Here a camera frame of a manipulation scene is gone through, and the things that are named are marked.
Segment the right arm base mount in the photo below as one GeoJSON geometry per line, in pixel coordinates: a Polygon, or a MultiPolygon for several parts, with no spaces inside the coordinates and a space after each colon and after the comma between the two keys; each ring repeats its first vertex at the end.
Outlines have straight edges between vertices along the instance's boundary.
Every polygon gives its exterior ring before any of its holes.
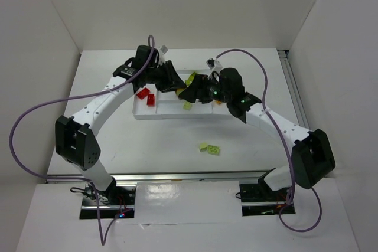
{"type": "Polygon", "coordinates": [[[272,191],[259,178],[242,178],[235,197],[241,202],[244,217],[278,215],[281,209],[283,214],[295,214],[294,205],[285,208],[288,191],[289,187],[272,191]]]}

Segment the pale green small lego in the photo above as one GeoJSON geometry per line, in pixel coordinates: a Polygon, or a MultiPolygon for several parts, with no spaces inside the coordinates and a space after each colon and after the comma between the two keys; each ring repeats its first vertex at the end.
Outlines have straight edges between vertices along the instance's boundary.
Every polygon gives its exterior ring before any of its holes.
{"type": "Polygon", "coordinates": [[[189,102],[185,102],[184,105],[183,105],[183,109],[184,110],[188,110],[190,111],[193,107],[193,104],[192,103],[189,103],[189,102]]]}

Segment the yellow and green lego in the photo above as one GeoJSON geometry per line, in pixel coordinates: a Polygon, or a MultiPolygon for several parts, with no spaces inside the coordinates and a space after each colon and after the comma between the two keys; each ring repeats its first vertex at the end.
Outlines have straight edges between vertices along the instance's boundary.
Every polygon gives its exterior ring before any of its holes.
{"type": "Polygon", "coordinates": [[[177,89],[175,91],[176,95],[179,96],[185,89],[177,89]]]}

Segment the red rectangular lego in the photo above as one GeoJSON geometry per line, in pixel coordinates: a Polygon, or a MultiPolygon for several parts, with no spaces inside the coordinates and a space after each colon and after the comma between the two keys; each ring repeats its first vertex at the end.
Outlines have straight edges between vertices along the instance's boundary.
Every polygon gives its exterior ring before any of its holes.
{"type": "Polygon", "coordinates": [[[146,97],[148,96],[148,94],[149,94],[150,92],[151,92],[151,91],[150,91],[149,88],[144,87],[141,91],[139,91],[139,92],[136,94],[136,96],[137,96],[139,99],[143,100],[144,98],[146,98],[146,97]]]}

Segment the dark green small lego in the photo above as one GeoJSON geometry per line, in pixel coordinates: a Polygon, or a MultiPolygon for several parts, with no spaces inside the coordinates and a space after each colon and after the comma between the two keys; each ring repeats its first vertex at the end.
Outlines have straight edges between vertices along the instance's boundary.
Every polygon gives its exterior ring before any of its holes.
{"type": "Polygon", "coordinates": [[[187,86],[189,86],[192,83],[192,80],[186,79],[185,83],[186,83],[187,86]]]}

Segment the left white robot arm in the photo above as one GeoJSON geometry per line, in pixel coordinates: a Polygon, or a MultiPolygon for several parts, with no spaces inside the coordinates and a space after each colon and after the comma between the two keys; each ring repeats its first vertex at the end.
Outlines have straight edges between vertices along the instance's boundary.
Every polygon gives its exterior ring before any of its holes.
{"type": "Polygon", "coordinates": [[[166,46],[140,45],[136,55],[113,72],[104,89],[83,109],[71,117],[60,116],[56,120],[56,152],[90,181],[91,199],[98,197],[110,204],[125,194],[100,161],[101,149],[96,136],[108,118],[147,84],[153,84],[161,93],[185,87],[172,62],[165,59],[167,51],[166,46]]]}

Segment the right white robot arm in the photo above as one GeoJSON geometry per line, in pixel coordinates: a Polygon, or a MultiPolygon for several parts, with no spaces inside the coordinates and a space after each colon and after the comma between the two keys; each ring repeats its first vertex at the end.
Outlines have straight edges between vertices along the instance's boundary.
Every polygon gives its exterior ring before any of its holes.
{"type": "Polygon", "coordinates": [[[275,113],[263,100],[245,91],[242,77],[234,68],[210,76],[196,74],[178,97],[189,103],[225,103],[233,117],[281,142],[288,164],[269,171],[262,182],[271,191],[288,187],[289,204],[297,185],[311,189],[336,167],[330,141],[323,130],[309,130],[275,113]]]}

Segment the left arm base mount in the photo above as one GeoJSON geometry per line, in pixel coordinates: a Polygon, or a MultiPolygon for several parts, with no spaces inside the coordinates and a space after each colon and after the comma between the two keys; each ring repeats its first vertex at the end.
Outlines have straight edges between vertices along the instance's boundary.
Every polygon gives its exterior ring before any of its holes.
{"type": "MultiPolygon", "coordinates": [[[[112,219],[119,214],[120,219],[131,219],[135,216],[136,185],[118,186],[119,191],[111,200],[99,195],[101,219],[112,219]]],[[[71,187],[70,192],[82,196],[79,218],[93,220],[97,218],[95,193],[89,185],[84,188],[71,187]]]]}

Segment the pale green lego pair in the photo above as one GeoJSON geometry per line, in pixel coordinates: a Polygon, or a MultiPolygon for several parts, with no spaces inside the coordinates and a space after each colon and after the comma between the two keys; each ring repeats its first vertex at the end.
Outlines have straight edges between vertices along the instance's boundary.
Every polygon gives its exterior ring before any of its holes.
{"type": "Polygon", "coordinates": [[[220,154],[220,147],[216,146],[216,145],[201,143],[198,148],[199,148],[200,152],[207,152],[210,155],[219,155],[220,154]]]}

